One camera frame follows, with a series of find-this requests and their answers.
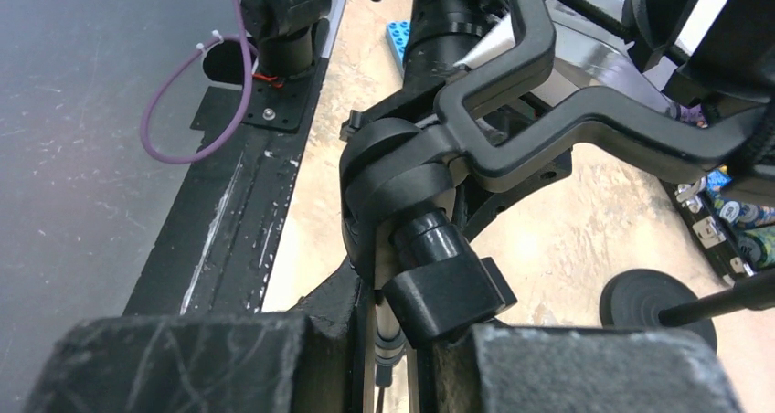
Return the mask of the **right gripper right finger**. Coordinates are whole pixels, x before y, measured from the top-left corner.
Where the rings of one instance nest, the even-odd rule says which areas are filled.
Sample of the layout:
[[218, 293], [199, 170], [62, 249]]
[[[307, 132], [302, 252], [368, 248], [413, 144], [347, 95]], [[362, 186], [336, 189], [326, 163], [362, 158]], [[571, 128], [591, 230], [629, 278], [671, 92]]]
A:
[[426, 412], [740, 412], [717, 359], [682, 329], [479, 323], [430, 350]]

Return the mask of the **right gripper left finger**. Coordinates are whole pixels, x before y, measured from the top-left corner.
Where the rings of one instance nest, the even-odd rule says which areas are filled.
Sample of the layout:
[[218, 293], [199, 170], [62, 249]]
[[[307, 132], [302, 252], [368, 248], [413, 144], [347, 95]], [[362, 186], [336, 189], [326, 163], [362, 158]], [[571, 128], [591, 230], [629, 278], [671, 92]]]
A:
[[343, 265], [286, 312], [146, 315], [76, 325], [28, 412], [352, 412], [368, 291]]

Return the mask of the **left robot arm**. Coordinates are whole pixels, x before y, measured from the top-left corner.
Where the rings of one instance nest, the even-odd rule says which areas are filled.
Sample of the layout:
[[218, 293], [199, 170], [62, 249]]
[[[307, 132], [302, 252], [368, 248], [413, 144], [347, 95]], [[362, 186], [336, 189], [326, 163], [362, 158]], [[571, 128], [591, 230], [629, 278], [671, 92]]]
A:
[[[490, 26], [485, 18], [487, 7], [496, 1], [504, 12], [516, 9], [522, 17], [525, 5], [515, 5], [509, 0], [418, 0], [412, 15], [409, 37], [409, 61], [419, 59], [421, 45], [428, 40], [440, 40], [446, 47], [462, 47], [468, 40], [476, 40], [462, 64], [436, 61], [417, 73], [409, 74], [401, 90], [394, 98], [397, 104], [434, 97], [448, 80], [465, 69], [470, 76], [478, 77], [477, 68], [485, 67], [491, 72], [484, 77], [484, 95], [523, 96], [544, 84], [553, 67], [553, 59], [544, 52], [522, 66], [507, 64], [496, 70], [490, 61], [526, 42], [522, 21], [513, 22], [505, 16], [498, 26]], [[257, 40], [258, 53], [263, 55], [270, 44], [281, 46], [278, 55], [270, 55], [264, 63], [268, 71], [280, 77], [300, 75], [310, 68], [312, 61], [293, 54], [287, 45], [301, 37], [323, 17], [327, 16], [333, 0], [236, 0], [236, 9], [242, 28]]]

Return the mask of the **black tripod shock mount stand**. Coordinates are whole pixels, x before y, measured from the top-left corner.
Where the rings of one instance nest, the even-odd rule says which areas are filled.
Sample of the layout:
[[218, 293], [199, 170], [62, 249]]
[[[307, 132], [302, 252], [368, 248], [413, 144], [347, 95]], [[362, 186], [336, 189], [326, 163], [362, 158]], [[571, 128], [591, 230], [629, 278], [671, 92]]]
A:
[[774, 203], [774, 0], [728, 0], [692, 55], [699, 0], [414, 0], [404, 82], [344, 125], [347, 256], [377, 330], [414, 348], [516, 301], [471, 241], [565, 178], [590, 143], [675, 185], [726, 167], [729, 199]]

